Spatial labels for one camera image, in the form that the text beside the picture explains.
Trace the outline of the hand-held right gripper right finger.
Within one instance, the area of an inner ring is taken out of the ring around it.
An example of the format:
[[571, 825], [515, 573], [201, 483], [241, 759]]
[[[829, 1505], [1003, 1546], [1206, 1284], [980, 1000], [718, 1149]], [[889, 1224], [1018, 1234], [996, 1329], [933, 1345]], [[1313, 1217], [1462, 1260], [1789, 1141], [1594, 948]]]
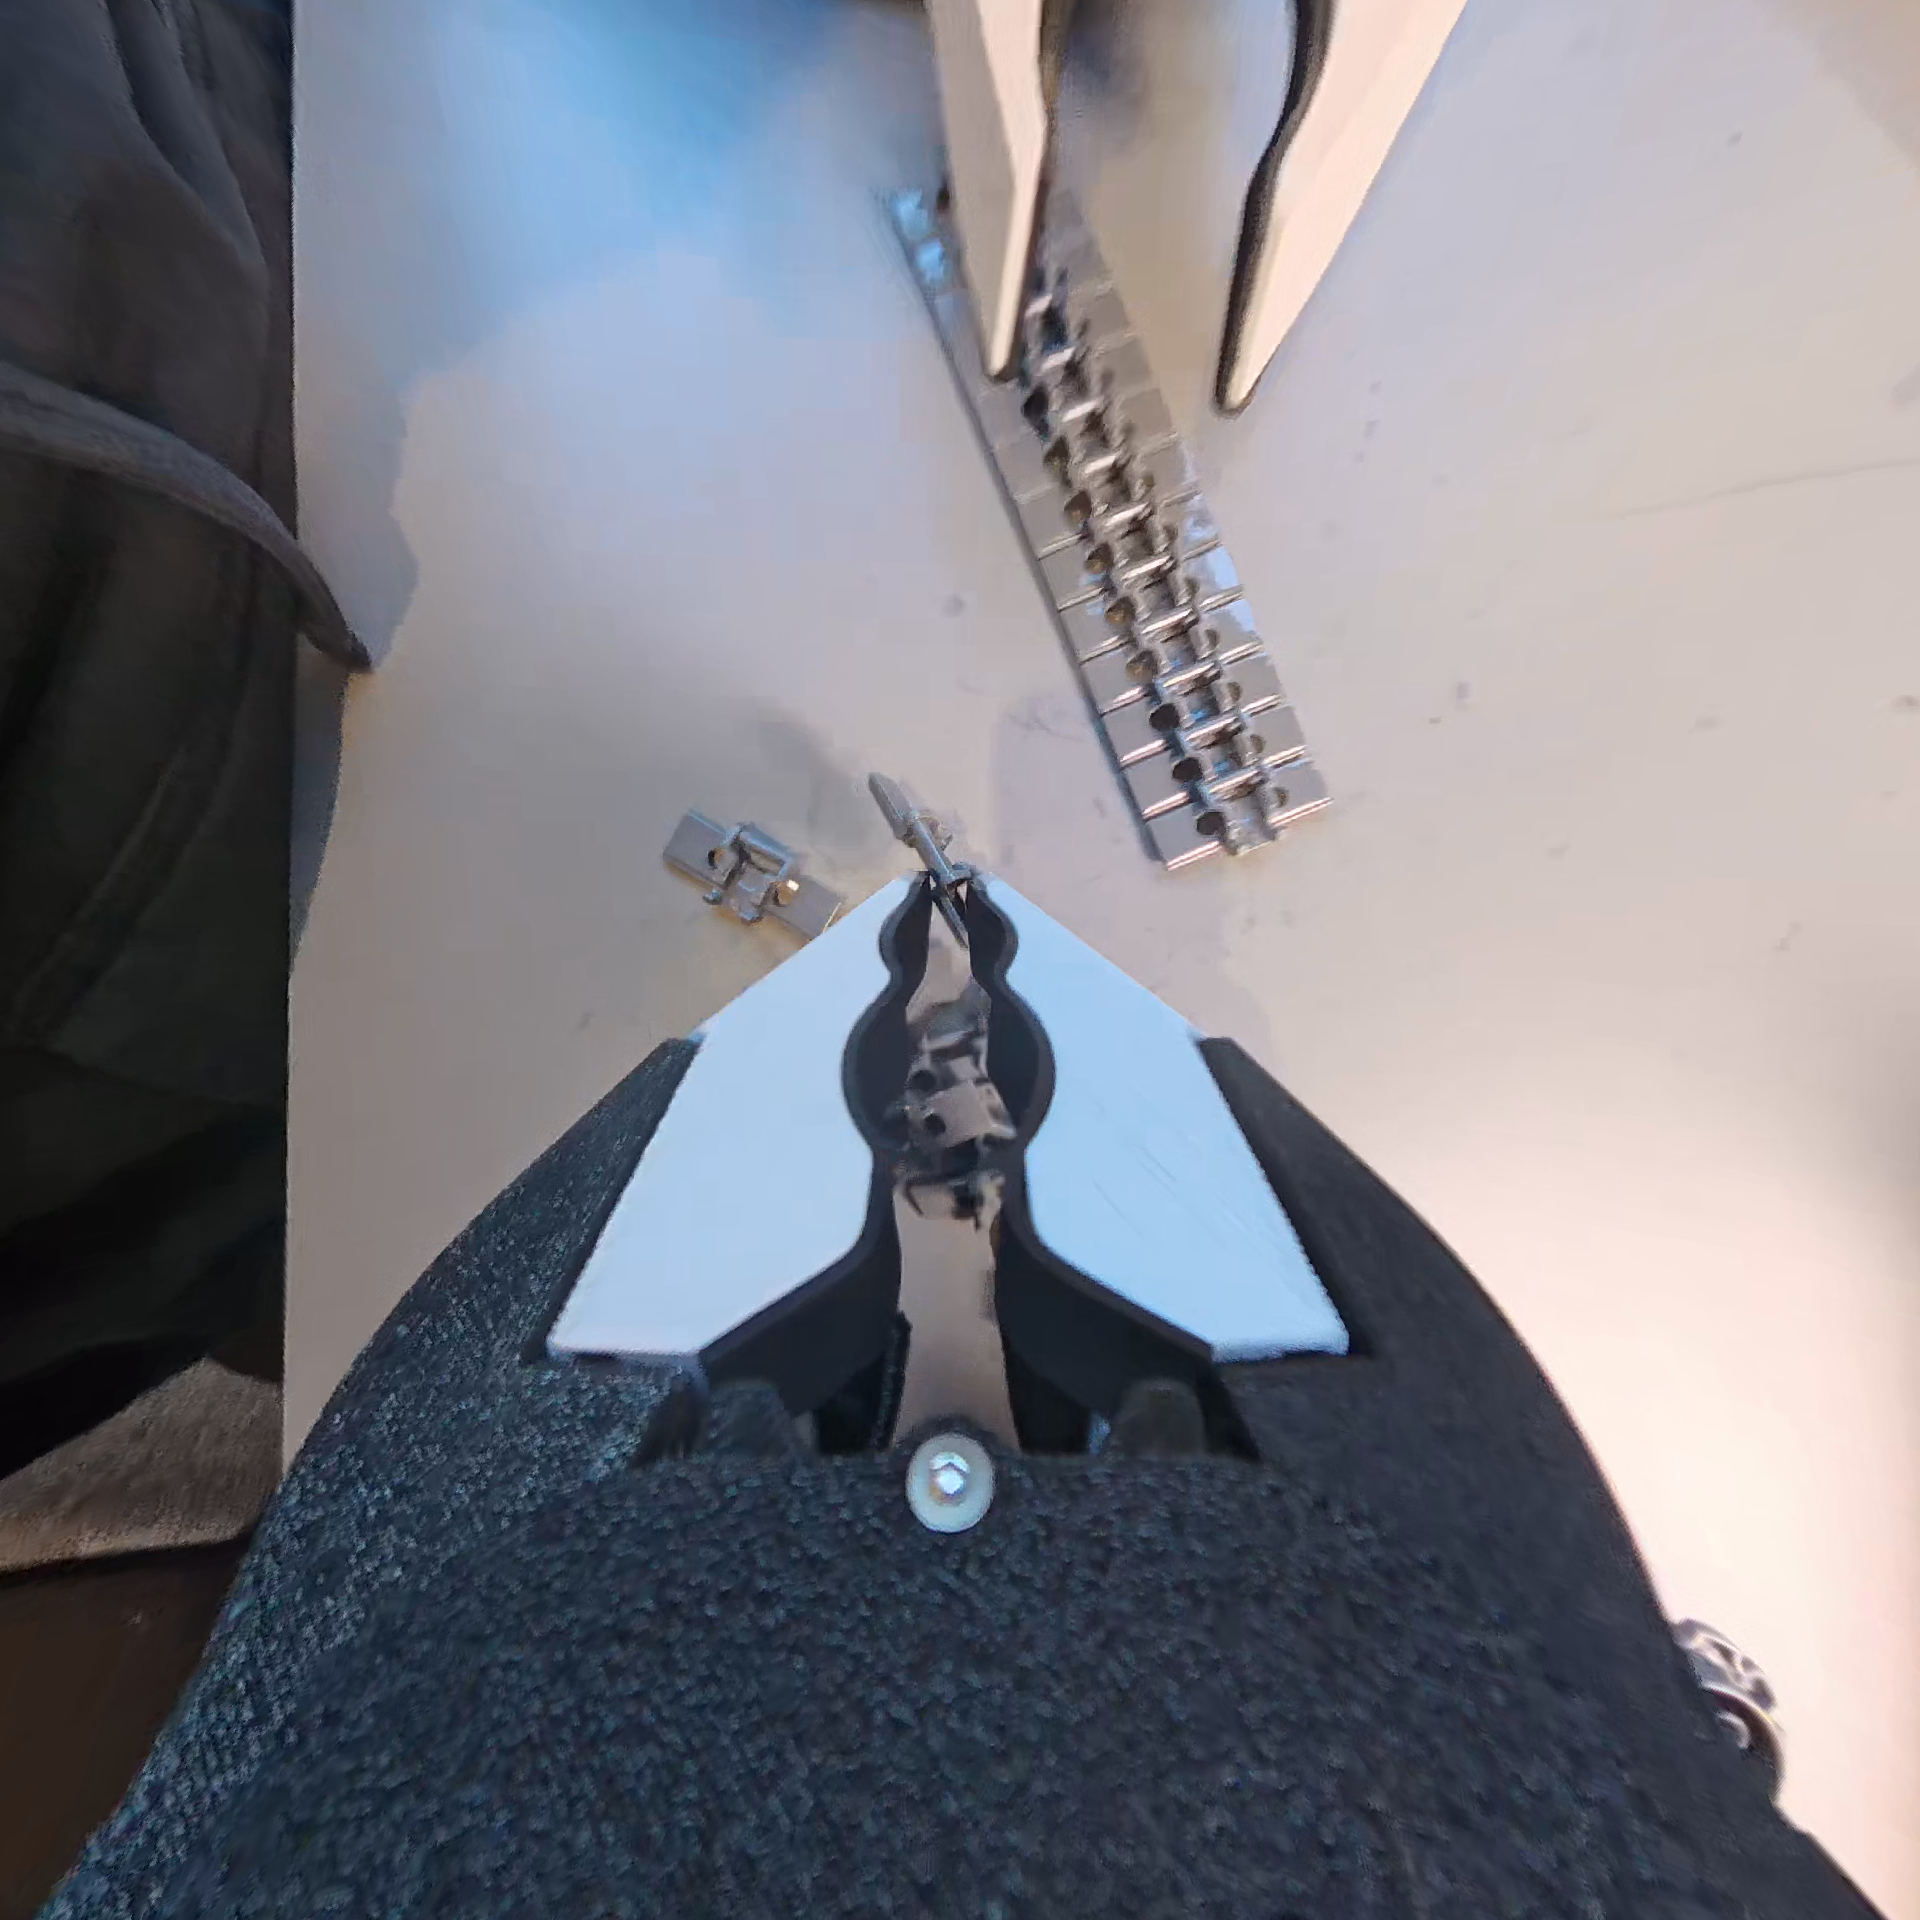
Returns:
[[1182, 1388], [1202, 1450], [1247, 1453], [1228, 1371], [1347, 1359], [1209, 1035], [1003, 881], [967, 889], [994, 1163], [993, 1309], [1014, 1437], [1085, 1453], [1140, 1385]]

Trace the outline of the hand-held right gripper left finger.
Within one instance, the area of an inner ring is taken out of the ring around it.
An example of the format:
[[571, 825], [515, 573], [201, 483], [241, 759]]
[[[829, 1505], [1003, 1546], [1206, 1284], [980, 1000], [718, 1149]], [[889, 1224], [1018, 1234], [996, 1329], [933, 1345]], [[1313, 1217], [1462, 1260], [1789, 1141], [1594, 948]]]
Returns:
[[689, 1041], [543, 1355], [767, 1385], [826, 1453], [886, 1450], [905, 1393], [897, 1167], [933, 889], [901, 877]]

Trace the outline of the pile of grey track pieces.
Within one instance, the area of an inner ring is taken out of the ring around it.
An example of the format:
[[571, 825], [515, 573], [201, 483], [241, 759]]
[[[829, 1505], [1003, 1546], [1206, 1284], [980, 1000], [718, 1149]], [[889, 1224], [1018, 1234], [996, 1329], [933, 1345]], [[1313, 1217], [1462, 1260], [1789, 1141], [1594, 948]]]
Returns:
[[987, 995], [969, 980], [905, 1024], [903, 1090], [885, 1113], [897, 1194], [917, 1217], [987, 1225], [1014, 1130], [989, 1076]]

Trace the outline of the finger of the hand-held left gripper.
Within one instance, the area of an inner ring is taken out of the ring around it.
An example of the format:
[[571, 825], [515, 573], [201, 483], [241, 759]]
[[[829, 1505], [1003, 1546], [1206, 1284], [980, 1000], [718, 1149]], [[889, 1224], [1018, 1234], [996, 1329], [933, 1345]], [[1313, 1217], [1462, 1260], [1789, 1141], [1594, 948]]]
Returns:
[[1242, 415], [1359, 215], [1462, 2], [1293, 2], [1281, 122], [1246, 187], [1215, 357]]
[[1020, 353], [1059, 100], [1063, 19], [1046, 2], [931, 2], [950, 223], [980, 361], [1009, 377]]

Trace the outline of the black yellow toy brick vehicle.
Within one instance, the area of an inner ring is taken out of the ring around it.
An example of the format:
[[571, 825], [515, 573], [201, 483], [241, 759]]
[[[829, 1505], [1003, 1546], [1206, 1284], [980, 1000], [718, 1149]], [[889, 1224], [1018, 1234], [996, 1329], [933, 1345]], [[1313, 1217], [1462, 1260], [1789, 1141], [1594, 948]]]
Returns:
[[1710, 1624], [1673, 1620], [1671, 1636], [1719, 1728], [1743, 1756], [1748, 1772], [1762, 1781], [1766, 1799], [1778, 1802], [1785, 1783], [1785, 1725], [1766, 1674]]

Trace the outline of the light grey desk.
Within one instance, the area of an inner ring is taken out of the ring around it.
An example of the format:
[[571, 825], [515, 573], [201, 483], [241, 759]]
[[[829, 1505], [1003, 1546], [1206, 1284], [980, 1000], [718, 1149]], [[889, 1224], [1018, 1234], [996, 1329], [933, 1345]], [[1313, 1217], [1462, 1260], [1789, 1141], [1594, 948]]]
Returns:
[[1916, 1916], [1916, 4], [1467, 4], [1236, 418], [1283, 4], [1084, 4], [1082, 194], [1332, 808], [1142, 852], [883, 199], [915, 4], [298, 4], [286, 1450], [455, 1233], [851, 900], [867, 777], [1250, 1050], [1539, 1354], [1785, 1803]]

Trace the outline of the grey track link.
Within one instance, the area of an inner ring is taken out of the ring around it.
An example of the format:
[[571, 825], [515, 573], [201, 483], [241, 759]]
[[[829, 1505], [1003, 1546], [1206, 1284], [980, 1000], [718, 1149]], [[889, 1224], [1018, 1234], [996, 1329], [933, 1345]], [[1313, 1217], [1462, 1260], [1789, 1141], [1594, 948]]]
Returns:
[[950, 852], [954, 829], [899, 780], [869, 776], [869, 791], [889, 835], [924, 867], [927, 896], [950, 937], [969, 947], [969, 887], [975, 869]]

